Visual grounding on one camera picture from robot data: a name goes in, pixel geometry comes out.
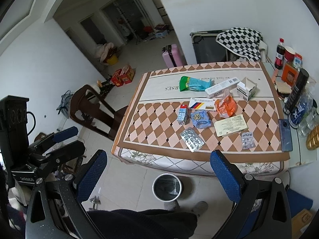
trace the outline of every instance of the black pants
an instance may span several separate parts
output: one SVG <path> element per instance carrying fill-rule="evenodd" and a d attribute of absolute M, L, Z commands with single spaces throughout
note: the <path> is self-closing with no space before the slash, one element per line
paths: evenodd
<path fill-rule="evenodd" d="M 194 234 L 197 216 L 164 209 L 89 211 L 88 215 L 106 238 L 187 239 Z"/>
<path fill-rule="evenodd" d="M 178 239 L 191 237 L 197 227 L 197 216 L 193 213 L 173 212 L 164 209 L 148 209 L 140 213 L 160 224 Z"/>

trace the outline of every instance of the black and white checkered cloth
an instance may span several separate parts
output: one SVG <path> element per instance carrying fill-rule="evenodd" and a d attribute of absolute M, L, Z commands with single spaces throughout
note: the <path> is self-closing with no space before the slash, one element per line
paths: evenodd
<path fill-rule="evenodd" d="M 262 38 L 260 32 L 251 28 L 231 28 L 218 34 L 216 42 L 249 61 L 260 61 L 258 45 Z"/>

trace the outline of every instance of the table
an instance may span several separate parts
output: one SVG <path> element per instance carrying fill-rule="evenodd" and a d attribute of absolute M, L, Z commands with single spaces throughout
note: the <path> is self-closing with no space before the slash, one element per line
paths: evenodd
<path fill-rule="evenodd" d="M 297 139 L 293 139 L 294 151 L 281 151 L 278 118 L 283 118 L 284 114 L 268 74 L 272 74 L 271 68 L 270 64 L 258 62 L 220 62 L 144 74 L 116 135 L 112 154 L 126 163 L 182 175 L 214 176 L 209 156 L 212 150 L 219 149 L 243 173 L 273 175 L 286 170 L 292 161 L 297 160 L 300 149 Z M 191 97 L 205 97 L 205 93 L 180 92 L 178 84 L 183 75 L 214 79 L 215 83 L 235 76 L 240 80 L 248 77 L 256 82 L 257 92 L 248 103 L 237 96 L 235 89 L 231 92 L 238 105 L 235 114 L 244 115 L 248 130 L 254 133 L 256 147 L 242 150 L 238 133 L 219 138 L 214 127 L 194 128 L 205 145 L 194 153 L 190 152 L 179 134 L 193 125 L 190 122 L 178 125 L 177 112 L 180 104 L 188 104 Z M 209 114 L 213 122 L 221 119 L 216 112 Z"/>

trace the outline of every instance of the gold container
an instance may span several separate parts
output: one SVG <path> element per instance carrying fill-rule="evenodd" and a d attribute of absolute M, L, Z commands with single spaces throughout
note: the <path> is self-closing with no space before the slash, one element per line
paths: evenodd
<path fill-rule="evenodd" d="M 319 147 L 319 125 L 307 136 L 306 147 L 308 150 L 315 150 Z"/>

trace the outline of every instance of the red cup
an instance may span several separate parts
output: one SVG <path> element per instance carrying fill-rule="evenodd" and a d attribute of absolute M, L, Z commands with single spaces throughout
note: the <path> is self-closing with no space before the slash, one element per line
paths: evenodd
<path fill-rule="evenodd" d="M 296 52 L 291 47 L 285 46 L 285 58 L 288 62 L 293 61 L 295 53 Z"/>

